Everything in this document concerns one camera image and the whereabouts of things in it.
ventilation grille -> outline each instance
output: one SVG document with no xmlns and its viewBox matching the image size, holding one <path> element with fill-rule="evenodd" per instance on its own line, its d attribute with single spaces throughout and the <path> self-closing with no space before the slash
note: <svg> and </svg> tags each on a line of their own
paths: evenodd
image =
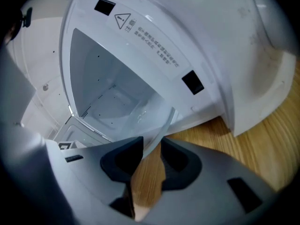
<svg viewBox="0 0 300 225">
<path fill-rule="evenodd" d="M 90 106 L 87 110 L 85 110 L 85 112 L 80 117 L 84 119 L 86 117 L 86 115 L 88 115 L 88 110 L 89 109 L 90 109 Z"/>
</svg>

white plastic panel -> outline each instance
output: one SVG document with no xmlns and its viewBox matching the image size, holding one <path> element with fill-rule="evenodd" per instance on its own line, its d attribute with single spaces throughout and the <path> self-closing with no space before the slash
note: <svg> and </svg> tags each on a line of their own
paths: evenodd
<svg viewBox="0 0 300 225">
<path fill-rule="evenodd" d="M 58 46 L 61 21 L 62 18 L 34 20 L 29 28 L 20 32 L 24 63 L 37 89 L 60 76 Z"/>
<path fill-rule="evenodd" d="M 211 51 L 203 44 L 196 21 L 201 22 L 204 33 L 218 48 L 211 61 L 215 60 L 219 70 L 225 71 L 222 77 L 230 79 L 228 91 L 232 90 L 233 104 L 226 99 L 229 111 L 233 111 L 230 128 L 234 135 L 239 135 L 268 116 L 286 98 L 293 80 L 295 57 L 271 46 L 265 33 L 268 28 L 263 26 L 253 0 L 178 1 L 192 8 L 186 13 L 185 21 L 189 21 L 186 26 L 207 54 Z"/>
<path fill-rule="evenodd" d="M 58 125 L 62 126 L 68 120 L 70 112 L 68 109 L 68 101 L 61 84 L 61 77 L 58 76 L 47 83 L 47 85 L 47 91 L 50 90 L 48 94 L 44 94 L 47 91 L 44 91 L 43 87 L 37 90 L 37 94 L 45 109 L 57 121 Z"/>
<path fill-rule="evenodd" d="M 255 0 L 270 42 L 276 49 L 300 55 L 300 45 L 289 19 L 276 0 Z"/>
<path fill-rule="evenodd" d="M 29 103 L 21 123 L 32 132 L 38 132 L 45 138 L 48 138 L 53 130 L 58 131 L 57 127 L 43 115 L 33 101 Z"/>
<path fill-rule="evenodd" d="M 113 8 L 113 14 L 108 17 L 107 26 L 145 54 L 166 79 L 172 81 L 190 68 L 189 61 L 177 46 L 149 22 L 151 17 L 144 18 L 119 4 Z"/>
<path fill-rule="evenodd" d="M 170 27 L 168 23 L 164 21 L 162 17 L 154 20 L 154 23 L 165 28 L 166 34 L 173 34 L 172 39 L 184 52 L 186 57 L 191 61 L 197 75 L 206 83 L 205 78 L 209 80 L 209 85 L 204 85 L 208 90 L 211 100 L 215 104 L 216 113 L 215 115 L 207 116 L 206 107 L 210 106 L 207 103 L 203 103 L 205 98 L 201 98 L 197 105 L 197 117 L 199 118 L 199 124 L 206 119 L 213 119 L 217 115 L 221 115 L 225 123 L 229 128 L 233 128 L 234 125 L 234 113 L 233 113 L 233 96 L 231 91 L 231 85 L 228 75 L 228 70 L 224 66 L 222 53 L 216 46 L 214 36 L 209 34 L 203 26 L 205 18 L 199 17 L 197 14 L 198 8 L 195 4 L 201 3 L 206 0 L 149 0 L 155 1 L 156 4 L 160 5 L 160 9 L 165 11 L 165 15 L 169 20 L 176 21 L 173 23 L 174 27 Z M 133 4 L 132 0 L 129 0 L 126 4 Z M 132 6 L 136 11 L 142 12 L 145 8 L 141 6 Z M 185 36 L 181 35 L 176 37 L 174 30 L 179 32 L 178 34 L 184 33 Z M 185 119 L 184 116 L 181 121 L 187 123 L 184 127 L 191 127 L 195 122 L 190 124 L 191 119 Z M 176 131 L 180 129 L 180 126 L 174 125 Z"/>
<path fill-rule="evenodd" d="M 169 118 L 171 107 L 161 96 L 78 29 L 72 37 L 70 75 L 81 121 L 110 141 L 142 135 L 147 145 Z"/>
<path fill-rule="evenodd" d="M 108 140 L 85 127 L 74 116 L 69 118 L 54 140 L 58 143 L 61 141 L 78 141 L 86 147 L 109 143 Z"/>
</svg>

inner compartment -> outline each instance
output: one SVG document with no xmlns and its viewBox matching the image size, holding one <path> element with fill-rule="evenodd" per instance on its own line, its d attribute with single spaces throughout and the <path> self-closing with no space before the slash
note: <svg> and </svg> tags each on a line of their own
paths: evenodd
<svg viewBox="0 0 300 225">
<path fill-rule="evenodd" d="M 150 143 L 172 107 L 104 47 L 75 29 L 70 75 L 80 121 L 110 141 L 144 136 Z"/>
</svg>

gray plastic part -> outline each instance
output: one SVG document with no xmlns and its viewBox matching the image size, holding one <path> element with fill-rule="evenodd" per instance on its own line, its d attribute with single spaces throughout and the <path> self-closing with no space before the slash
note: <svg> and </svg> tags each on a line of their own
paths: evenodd
<svg viewBox="0 0 300 225">
<path fill-rule="evenodd" d="M 5 144 L 0 146 L 0 158 L 17 187 L 52 224 L 60 220 L 62 224 L 136 225 L 109 206 L 123 195 L 125 184 L 111 181 L 100 167 L 104 154 L 133 139 L 62 152 L 56 142 L 26 128 L 0 124 L 0 143 Z M 186 189 L 164 192 L 139 224 L 249 224 L 274 201 L 272 189 L 232 157 L 172 141 L 197 154 L 202 171 Z M 65 157 L 73 155 L 84 158 L 67 163 Z M 245 214 L 227 184 L 234 177 L 241 177 L 264 203 Z"/>
<path fill-rule="evenodd" d="M 65 158 L 81 155 L 83 159 L 69 163 L 78 180 L 104 204 L 111 204 L 117 198 L 123 196 L 126 188 L 125 183 L 112 181 L 100 166 L 100 159 L 106 153 L 119 148 L 135 138 L 125 139 L 105 145 L 83 148 L 62 150 Z"/>
<path fill-rule="evenodd" d="M 227 180 L 242 178 L 264 202 L 274 191 L 257 175 L 229 155 L 188 142 L 172 142 L 195 153 L 202 162 L 198 178 L 186 189 L 165 191 L 143 222 L 156 225 L 217 225 L 246 213 Z"/>
<path fill-rule="evenodd" d="M 14 63 L 5 47 L 0 49 L 0 121 L 21 123 L 36 90 Z"/>
<path fill-rule="evenodd" d="M 64 126 L 60 129 L 54 141 L 79 141 L 86 147 L 101 145 L 110 143 L 110 141 L 106 140 L 102 136 L 93 132 L 82 123 L 80 123 L 76 118 L 71 116 Z"/>
</svg>

